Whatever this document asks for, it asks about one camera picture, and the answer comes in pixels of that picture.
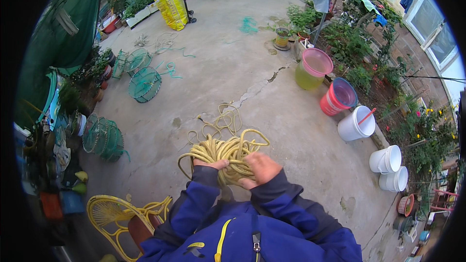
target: yellow zipper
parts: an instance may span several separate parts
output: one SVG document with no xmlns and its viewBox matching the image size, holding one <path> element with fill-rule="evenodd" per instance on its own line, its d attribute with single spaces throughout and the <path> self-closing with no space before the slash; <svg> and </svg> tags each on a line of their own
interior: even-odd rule
<svg viewBox="0 0 466 262">
<path fill-rule="evenodd" d="M 223 241 L 225 240 L 226 226 L 228 226 L 228 224 L 234 219 L 236 219 L 236 218 L 233 218 L 231 220 L 227 220 L 225 222 L 225 224 L 223 224 L 222 233 L 220 234 L 220 240 L 218 241 L 218 244 L 217 244 L 217 253 L 215 253 L 215 255 L 213 256 L 214 259 L 215 259 L 215 262 L 220 262 L 220 258 L 222 256 Z"/>
</svg>

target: yellow bag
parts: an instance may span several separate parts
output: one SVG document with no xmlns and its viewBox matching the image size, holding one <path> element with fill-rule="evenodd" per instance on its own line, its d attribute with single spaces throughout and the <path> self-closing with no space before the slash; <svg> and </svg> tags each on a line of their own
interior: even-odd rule
<svg viewBox="0 0 466 262">
<path fill-rule="evenodd" d="M 188 23 L 183 0 L 154 0 L 169 27 L 180 31 Z"/>
</svg>

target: person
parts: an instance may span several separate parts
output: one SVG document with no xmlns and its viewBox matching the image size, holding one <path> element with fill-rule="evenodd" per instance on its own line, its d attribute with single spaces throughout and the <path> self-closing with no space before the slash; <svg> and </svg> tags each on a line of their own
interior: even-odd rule
<svg viewBox="0 0 466 262">
<path fill-rule="evenodd" d="M 255 181 L 239 183 L 251 201 L 219 200 L 218 171 L 229 164 L 194 160 L 192 181 L 154 236 L 140 243 L 138 261 L 362 261 L 361 246 L 323 207 L 300 197 L 283 167 L 253 152 L 245 157 Z"/>
</svg>

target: zipper pull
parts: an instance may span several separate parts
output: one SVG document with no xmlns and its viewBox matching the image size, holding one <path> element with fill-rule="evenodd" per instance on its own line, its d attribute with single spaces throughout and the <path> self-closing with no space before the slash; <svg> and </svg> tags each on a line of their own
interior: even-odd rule
<svg viewBox="0 0 466 262">
<path fill-rule="evenodd" d="M 257 231 L 257 232 L 254 232 L 253 233 L 253 243 L 254 243 L 254 251 L 256 253 L 259 253 L 260 252 L 260 232 Z"/>
</svg>

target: red bucket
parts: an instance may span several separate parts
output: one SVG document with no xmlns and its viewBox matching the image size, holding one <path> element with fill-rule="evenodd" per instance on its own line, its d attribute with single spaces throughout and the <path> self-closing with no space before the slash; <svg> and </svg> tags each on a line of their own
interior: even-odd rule
<svg viewBox="0 0 466 262">
<path fill-rule="evenodd" d="M 332 116 L 357 103 L 358 96 L 353 86 L 345 79 L 338 77 L 330 84 L 329 90 L 320 101 L 320 106 L 324 114 Z"/>
</svg>

